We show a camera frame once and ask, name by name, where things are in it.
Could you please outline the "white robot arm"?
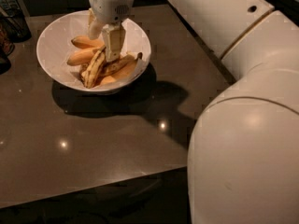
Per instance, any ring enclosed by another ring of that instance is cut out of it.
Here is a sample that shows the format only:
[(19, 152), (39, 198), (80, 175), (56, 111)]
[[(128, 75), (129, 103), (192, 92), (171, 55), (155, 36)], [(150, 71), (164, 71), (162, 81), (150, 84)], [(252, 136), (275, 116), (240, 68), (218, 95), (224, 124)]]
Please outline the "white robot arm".
[(265, 0), (168, 0), (235, 77), (192, 132), (192, 224), (299, 224), (299, 28)]

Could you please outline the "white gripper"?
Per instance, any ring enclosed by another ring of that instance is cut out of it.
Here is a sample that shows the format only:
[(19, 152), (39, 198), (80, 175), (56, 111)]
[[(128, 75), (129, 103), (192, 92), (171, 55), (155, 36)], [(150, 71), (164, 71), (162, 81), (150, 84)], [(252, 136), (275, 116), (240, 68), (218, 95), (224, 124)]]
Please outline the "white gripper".
[(91, 8), (88, 37), (91, 40), (97, 39), (102, 31), (108, 63), (120, 57), (126, 31), (119, 21), (129, 17), (133, 2), (134, 0), (89, 0)]

